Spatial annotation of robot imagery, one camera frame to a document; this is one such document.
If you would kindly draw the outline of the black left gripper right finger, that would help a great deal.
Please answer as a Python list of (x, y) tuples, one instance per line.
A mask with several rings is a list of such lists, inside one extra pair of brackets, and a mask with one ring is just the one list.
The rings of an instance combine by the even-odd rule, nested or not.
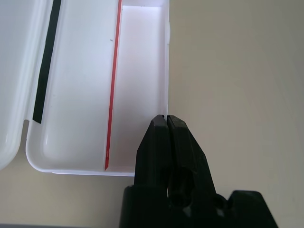
[(167, 124), (171, 137), (173, 173), (169, 182), (169, 198), (178, 207), (194, 203), (225, 209), (227, 201), (217, 194), (205, 153), (186, 123), (169, 115)]

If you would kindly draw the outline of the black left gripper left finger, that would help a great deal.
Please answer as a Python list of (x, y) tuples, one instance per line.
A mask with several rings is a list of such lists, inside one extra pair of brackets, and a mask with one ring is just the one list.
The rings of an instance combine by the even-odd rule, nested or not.
[(136, 154), (135, 185), (167, 188), (171, 175), (171, 140), (163, 115), (155, 116)]

